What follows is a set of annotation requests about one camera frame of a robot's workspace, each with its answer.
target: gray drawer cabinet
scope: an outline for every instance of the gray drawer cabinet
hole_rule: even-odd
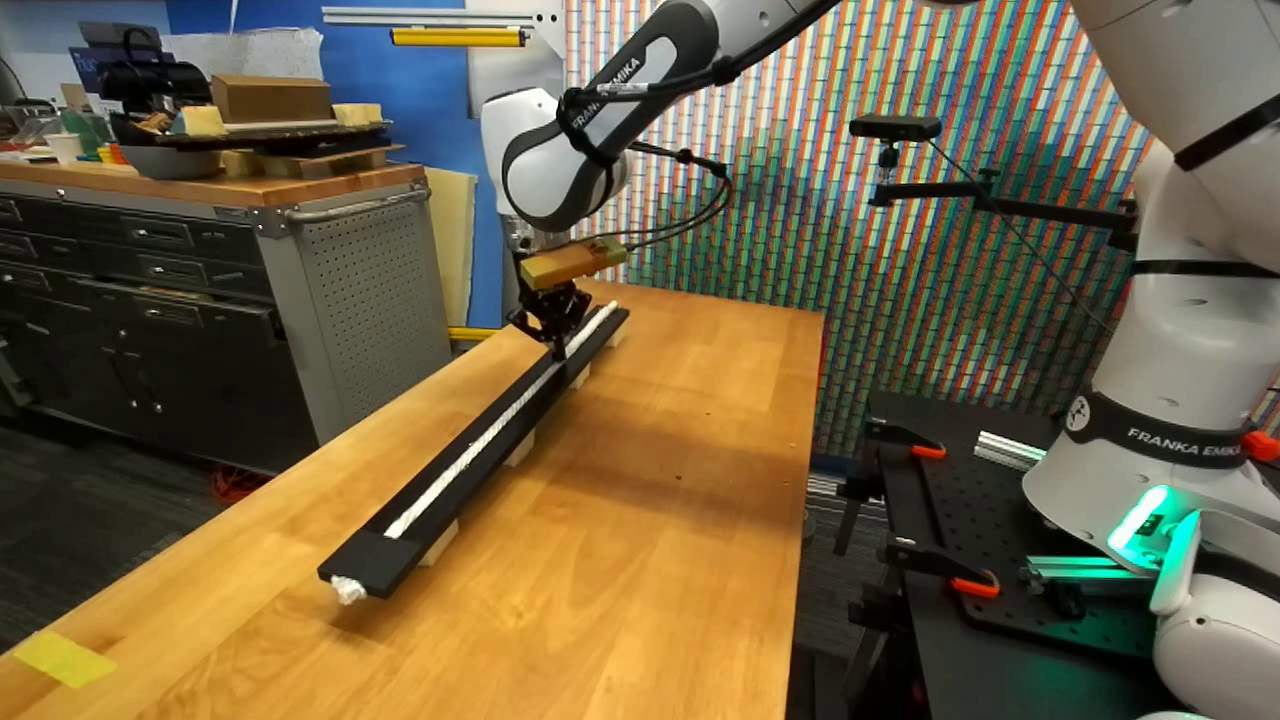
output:
[[[420,170],[299,197],[0,175],[9,412],[280,471],[448,365]]]

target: wooden table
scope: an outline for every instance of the wooden table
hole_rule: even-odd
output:
[[[0,715],[785,715],[824,324],[611,287],[623,341],[440,562],[340,607],[318,562],[539,349],[502,333],[48,632]]]
[[[130,165],[0,165],[0,184],[32,184],[37,193],[112,193],[195,209],[292,209],[306,199],[426,184],[426,170],[404,165],[326,178],[150,178]]]

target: green light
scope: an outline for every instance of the green light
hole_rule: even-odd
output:
[[[1133,512],[1115,525],[1115,533],[1108,536],[1108,543],[1113,543],[1122,555],[1130,555],[1123,549],[1130,549],[1133,533],[1143,527],[1165,498],[1167,498],[1167,487],[1165,487],[1165,483],[1150,487],[1150,490],[1133,502]]]

